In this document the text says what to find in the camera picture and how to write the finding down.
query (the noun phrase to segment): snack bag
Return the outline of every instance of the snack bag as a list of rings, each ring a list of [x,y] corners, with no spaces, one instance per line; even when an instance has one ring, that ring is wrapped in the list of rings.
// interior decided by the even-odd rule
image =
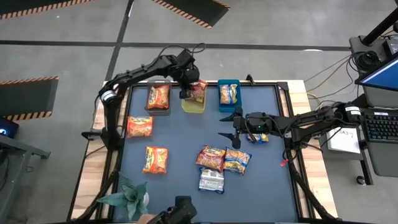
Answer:
[[[268,136],[266,134],[252,134],[255,141],[250,138],[250,135],[247,134],[246,137],[249,140],[249,142],[254,143],[254,144],[263,144],[268,142]]]
[[[127,120],[127,138],[152,135],[153,117],[133,117]]]
[[[203,103],[205,101],[205,90],[206,90],[207,82],[199,80],[191,84],[190,97],[186,98],[186,100],[195,100],[199,103]]]
[[[218,194],[224,193],[224,174],[204,167],[199,168],[200,180],[199,190],[214,191]]]
[[[225,150],[205,145],[199,152],[195,164],[209,167],[219,172],[224,168]]]
[[[220,85],[220,103],[231,105],[237,102],[237,84]]]
[[[170,86],[162,85],[150,88],[147,108],[168,109],[169,108]]]
[[[164,147],[147,146],[144,173],[165,174],[169,150]]]
[[[249,153],[245,153],[239,150],[232,150],[227,147],[224,161],[224,170],[239,172],[243,175],[250,158],[251,154]]]

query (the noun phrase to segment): blue table surface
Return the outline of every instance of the blue table surface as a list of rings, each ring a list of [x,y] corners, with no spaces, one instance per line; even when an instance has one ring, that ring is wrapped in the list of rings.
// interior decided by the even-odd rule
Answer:
[[[241,135],[241,150],[252,154],[245,175],[224,172],[224,194],[198,190],[197,154],[204,144],[231,147],[231,141],[218,132],[233,133],[232,123],[219,119],[228,113],[218,111],[218,89],[207,89],[203,114],[185,113],[178,98],[179,88],[171,91],[171,115],[154,117],[152,136],[126,138],[121,172],[135,184],[147,183],[148,210],[152,214],[174,206],[175,196],[189,195],[198,211],[194,222],[296,222],[294,195],[288,167],[281,167],[284,144],[281,138],[269,136],[266,144],[251,144]],[[273,86],[242,86],[244,114],[262,111],[278,115]],[[147,116],[144,110],[146,87],[134,87],[129,116]],[[166,174],[143,174],[146,146],[169,149]],[[116,208],[115,222],[128,222],[125,208]]]

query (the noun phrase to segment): black mat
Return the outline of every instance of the black mat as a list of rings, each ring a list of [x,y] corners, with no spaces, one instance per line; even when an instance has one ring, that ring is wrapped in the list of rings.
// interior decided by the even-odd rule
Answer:
[[[1,0],[0,19],[25,16],[89,1],[94,0]]]
[[[252,154],[245,175],[225,171],[223,195],[198,190],[197,154],[204,144],[231,147],[231,141],[217,132],[234,129],[232,123],[219,122],[229,114],[218,111],[217,87],[208,88],[203,114],[185,113],[179,91],[178,87],[172,90],[171,115],[154,117],[152,137],[129,138],[124,145],[121,172],[135,184],[148,182],[149,212],[158,214],[174,205],[175,196],[190,195],[198,210],[195,222],[296,222],[289,170],[280,166],[284,144],[276,136],[269,136],[267,144],[255,145],[242,135],[241,150]],[[241,93],[245,113],[279,114],[273,86],[242,86]],[[146,96],[146,87],[134,87],[129,116],[147,116]],[[146,146],[169,149],[166,174],[142,173]],[[113,218],[127,222],[126,209],[116,208]]]
[[[153,1],[207,29],[211,29],[229,10],[229,6],[216,0]]]
[[[59,77],[0,82],[0,116],[9,120],[51,116]]]

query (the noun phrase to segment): blue plastic container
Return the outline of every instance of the blue plastic container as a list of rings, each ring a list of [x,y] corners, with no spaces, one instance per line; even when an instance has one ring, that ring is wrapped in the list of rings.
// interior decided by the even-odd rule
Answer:
[[[224,105],[220,103],[220,85],[230,85],[237,84],[236,88],[236,98],[238,99],[235,104],[232,105]],[[236,106],[242,106],[242,98],[241,98],[241,82],[239,80],[218,80],[217,82],[218,88],[218,108],[222,113],[233,113],[235,111]]]

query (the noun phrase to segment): wooden table frame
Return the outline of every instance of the wooden table frame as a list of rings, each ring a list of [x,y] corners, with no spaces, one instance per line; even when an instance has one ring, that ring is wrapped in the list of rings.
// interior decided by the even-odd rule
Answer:
[[[310,105],[308,102],[305,86],[302,80],[287,80],[287,81],[267,81],[261,80],[256,83],[266,83],[270,86],[275,86],[275,91],[278,102],[278,108],[280,113],[284,116],[290,116],[290,114],[301,114],[310,111]],[[242,85],[249,85],[248,81],[241,81]],[[146,82],[140,82],[140,85],[146,85]],[[126,94],[125,99],[122,102],[122,107],[119,115],[119,125],[125,127],[124,119],[125,113],[129,111],[130,102],[130,91]],[[104,126],[104,115],[102,104],[99,103],[95,121],[93,124],[94,129],[102,129]],[[310,144],[319,147],[319,142],[311,140]],[[90,141],[86,148],[86,154],[94,151],[95,149],[103,146],[101,140]],[[76,184],[75,194],[71,203],[70,211],[68,214],[68,220],[77,218],[80,216],[91,201],[95,198],[99,192],[104,181],[109,177],[109,168],[113,167],[116,161],[118,152],[108,152],[106,149],[102,149],[95,154],[87,157],[82,164],[81,173],[79,175],[78,182]],[[302,152],[299,152],[297,158],[294,161],[296,169],[300,172],[300,175],[306,181],[311,191],[314,193],[319,202],[326,208],[326,210],[337,217],[333,196],[331,194],[330,185],[323,162],[322,153],[316,149],[308,147]],[[308,199],[304,196],[301,188],[292,181],[292,190],[295,195],[295,203],[298,217],[304,218],[320,218],[319,214],[313,210],[310,206]],[[109,188],[108,194],[116,191],[116,185]],[[111,221],[113,216],[113,209],[109,209],[107,205],[101,206],[101,214],[95,212],[91,217],[92,219],[110,218]]]

